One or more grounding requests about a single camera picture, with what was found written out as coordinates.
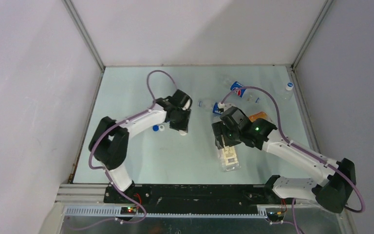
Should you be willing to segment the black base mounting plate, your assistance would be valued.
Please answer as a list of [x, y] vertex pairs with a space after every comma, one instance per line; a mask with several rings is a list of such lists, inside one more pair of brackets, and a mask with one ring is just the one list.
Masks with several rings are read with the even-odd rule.
[[263, 185], [251, 184], [135, 184], [125, 195], [127, 198], [109, 184], [103, 202], [129, 204], [132, 198], [147, 213], [251, 214], [257, 213], [260, 205], [286, 204], [289, 208], [292, 201], [279, 198]]

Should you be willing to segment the grey aluminium frame rail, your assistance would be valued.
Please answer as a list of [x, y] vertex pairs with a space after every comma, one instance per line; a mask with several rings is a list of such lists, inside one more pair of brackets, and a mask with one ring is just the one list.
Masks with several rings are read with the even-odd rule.
[[[295, 84], [295, 89], [296, 89], [295, 99], [297, 101], [299, 111], [301, 112], [302, 121], [303, 121], [304, 128], [307, 132], [309, 145], [313, 150], [321, 153], [317, 134], [315, 133], [314, 125], [313, 125], [313, 122], [312, 122], [312, 119], [311, 119], [311, 116], [308, 110], [306, 98], [304, 97], [301, 85], [297, 78], [297, 74], [294, 68], [292, 67], [292, 65], [287, 65], [286, 69], [287, 69], [291, 82]], [[335, 217], [337, 221], [338, 230], [340, 231], [341, 234], [356, 234], [357, 233], [357, 229], [355, 227], [352, 215], [349, 211], [344, 210], [341, 214], [333, 214], [333, 216]]]

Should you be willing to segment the controller board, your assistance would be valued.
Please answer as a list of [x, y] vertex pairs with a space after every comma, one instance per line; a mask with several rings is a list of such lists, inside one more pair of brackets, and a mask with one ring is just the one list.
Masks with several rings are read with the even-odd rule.
[[120, 210], [121, 215], [136, 215], [138, 212], [137, 207], [122, 207]]
[[272, 224], [282, 224], [284, 221], [286, 212], [267, 212], [266, 220], [270, 225]]

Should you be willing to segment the left controller board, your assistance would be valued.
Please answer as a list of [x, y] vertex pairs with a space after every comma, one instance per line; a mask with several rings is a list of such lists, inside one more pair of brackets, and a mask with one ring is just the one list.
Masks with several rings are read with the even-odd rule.
[[122, 207], [120, 210], [121, 215], [136, 215], [138, 212], [137, 207]]

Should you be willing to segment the clear unlabelled plastic bottle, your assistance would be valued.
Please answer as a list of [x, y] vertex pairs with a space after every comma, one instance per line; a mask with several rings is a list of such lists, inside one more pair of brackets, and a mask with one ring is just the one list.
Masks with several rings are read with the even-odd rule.
[[279, 110], [284, 113], [289, 109], [290, 100], [293, 96], [292, 91], [286, 91], [286, 84], [279, 84], [273, 86], [273, 96], [279, 106]]

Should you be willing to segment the orange label plastic bottle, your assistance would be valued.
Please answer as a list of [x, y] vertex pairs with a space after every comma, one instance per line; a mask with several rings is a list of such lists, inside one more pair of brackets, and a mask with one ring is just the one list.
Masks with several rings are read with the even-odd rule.
[[267, 115], [267, 113], [265, 113], [263, 111], [258, 112], [258, 113], [253, 114], [253, 115], [250, 115], [248, 118], [250, 119], [251, 122], [254, 122], [254, 121], [256, 121], [259, 118], [262, 118], [262, 119], [265, 119], [265, 120], [269, 120], [269, 116]]

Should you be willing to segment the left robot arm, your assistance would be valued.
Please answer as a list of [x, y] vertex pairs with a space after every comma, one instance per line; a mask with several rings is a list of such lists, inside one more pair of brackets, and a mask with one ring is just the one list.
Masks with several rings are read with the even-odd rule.
[[129, 140], [154, 125], [168, 122], [169, 127], [181, 133], [188, 133], [192, 98], [181, 90], [172, 96], [153, 101], [148, 109], [122, 121], [110, 117], [100, 120], [89, 143], [90, 158], [101, 163], [101, 168], [112, 185], [115, 196], [123, 203], [134, 198], [133, 180], [124, 165]]

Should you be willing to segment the right controller board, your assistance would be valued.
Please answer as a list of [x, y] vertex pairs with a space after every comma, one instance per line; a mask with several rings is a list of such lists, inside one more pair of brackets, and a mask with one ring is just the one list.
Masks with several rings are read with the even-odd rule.
[[272, 224], [282, 224], [284, 221], [286, 212], [267, 212], [266, 220], [270, 225]]

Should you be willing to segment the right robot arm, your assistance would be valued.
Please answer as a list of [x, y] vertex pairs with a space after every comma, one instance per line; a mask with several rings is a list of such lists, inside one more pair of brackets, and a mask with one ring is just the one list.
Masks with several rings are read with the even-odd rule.
[[316, 201], [336, 214], [347, 208], [356, 184], [355, 164], [349, 159], [337, 161], [300, 146], [282, 134], [274, 123], [263, 118], [251, 121], [237, 107], [227, 109], [211, 126], [220, 152], [231, 151], [242, 143], [278, 156], [309, 175], [308, 178], [271, 176], [263, 194], [268, 203], [296, 198]]

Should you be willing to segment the cream label clear bottle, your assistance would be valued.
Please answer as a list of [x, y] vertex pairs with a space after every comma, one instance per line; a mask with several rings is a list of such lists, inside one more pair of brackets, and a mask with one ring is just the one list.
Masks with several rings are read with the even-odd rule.
[[240, 168], [235, 146], [221, 148], [217, 150], [217, 153], [224, 172], [230, 172]]

